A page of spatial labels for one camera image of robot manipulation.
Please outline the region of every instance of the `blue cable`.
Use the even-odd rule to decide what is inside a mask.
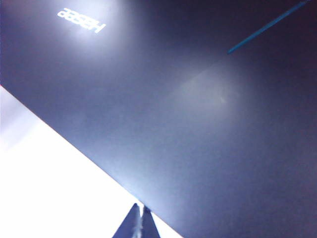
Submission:
[[[288,15],[292,14],[293,12],[295,12],[296,10],[298,10],[299,8],[301,8],[302,6],[304,6],[306,3],[308,3],[310,0],[306,0],[306,1],[301,1],[299,4],[295,5],[294,7],[292,7],[291,9],[289,9],[288,11],[286,11],[285,13],[283,13],[282,15],[280,15],[278,18],[274,19],[273,21],[271,21],[270,23],[268,23],[267,25],[265,25],[264,27],[262,27],[261,29],[259,29],[258,31],[256,31],[255,33],[253,33],[251,36],[249,36],[248,38],[244,39],[243,41],[241,41],[239,44],[237,44],[236,46],[232,47],[227,53],[231,54],[232,52],[234,52],[235,50],[237,50],[238,48],[240,48],[241,46],[243,46],[244,44],[246,44],[247,42],[249,42],[250,40],[254,39],[255,37],[257,37],[259,34],[261,34],[262,32],[266,31],[268,28],[270,28],[271,26],[275,25],[277,22],[279,22],[280,20],[284,19],[285,17],[287,17]]]

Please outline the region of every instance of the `white surface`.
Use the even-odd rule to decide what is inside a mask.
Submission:
[[[142,204],[0,88],[0,237],[110,238]],[[180,238],[154,215],[161,238]]]

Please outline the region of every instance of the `hasee logo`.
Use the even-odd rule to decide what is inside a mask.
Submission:
[[[76,25],[80,25],[81,27],[85,29],[88,29],[88,30],[95,29],[95,33],[100,32],[106,26],[106,24],[98,25],[99,21],[92,19],[90,17],[87,17],[85,15],[79,14],[68,8],[64,8],[64,11],[60,11],[57,15],[61,18],[66,19],[67,21],[71,21],[72,23]]]

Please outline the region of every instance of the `black object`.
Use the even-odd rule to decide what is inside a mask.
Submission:
[[[146,206],[143,208],[141,234],[142,238],[160,238],[151,211]]]
[[[4,0],[1,84],[185,238],[316,238],[316,1],[226,54],[298,2]]]
[[[140,207],[135,203],[112,238],[137,238],[140,221]]]

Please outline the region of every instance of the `blue pen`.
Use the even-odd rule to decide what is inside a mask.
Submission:
[[[259,34],[261,34],[262,32],[266,31],[268,28],[270,28],[271,26],[275,25],[277,22],[279,22],[280,20],[284,19],[285,17],[287,17],[288,15],[292,14],[293,12],[295,12],[296,10],[298,10],[299,8],[301,8],[302,6],[304,6],[306,3],[308,3],[310,0],[306,0],[306,1],[301,1],[299,4],[295,5],[294,7],[292,7],[291,9],[289,9],[288,11],[286,11],[285,13],[283,13],[282,15],[280,15],[278,18],[274,19],[273,21],[271,21],[270,23],[268,23],[267,25],[265,25],[264,27],[262,27],[261,29],[259,29],[258,31],[256,31],[255,33],[253,33],[252,35],[250,35],[248,38],[244,39],[243,41],[241,41],[239,44],[235,45],[234,47],[232,47],[227,53],[231,54],[232,52],[234,52],[235,50],[237,50],[238,48],[240,48],[241,46],[243,46],[244,44],[246,44],[247,42],[249,42],[250,40],[254,39],[255,37],[257,37]]]

